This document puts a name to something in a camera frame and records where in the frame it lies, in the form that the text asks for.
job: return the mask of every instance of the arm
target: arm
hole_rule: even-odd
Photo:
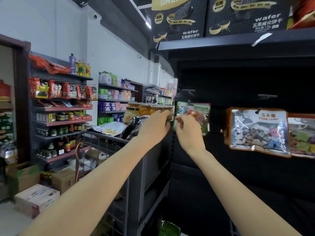
[[[301,236],[206,151],[200,125],[192,116],[176,119],[181,146],[202,170],[242,236]]]
[[[90,235],[136,164],[167,134],[169,114],[152,114],[137,137],[61,195],[21,236]]]

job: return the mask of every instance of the right hand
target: right hand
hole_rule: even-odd
[[[206,149],[200,124],[191,115],[180,115],[177,120],[176,134],[181,147],[192,156]]]

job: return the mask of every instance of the red container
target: red container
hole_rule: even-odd
[[[11,86],[0,79],[0,102],[11,102]]]

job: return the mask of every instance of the torn white tape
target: torn white tape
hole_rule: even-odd
[[[252,44],[252,47],[256,46],[259,42],[261,42],[263,39],[266,39],[267,37],[271,36],[272,33],[266,33],[262,35],[258,40],[255,41],[254,44]]]

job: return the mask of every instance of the left hand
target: left hand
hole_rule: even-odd
[[[171,124],[166,122],[168,115],[172,115],[170,111],[161,112],[161,110],[153,113],[141,126],[137,139],[141,144],[150,150],[158,144],[166,136],[171,128]]]

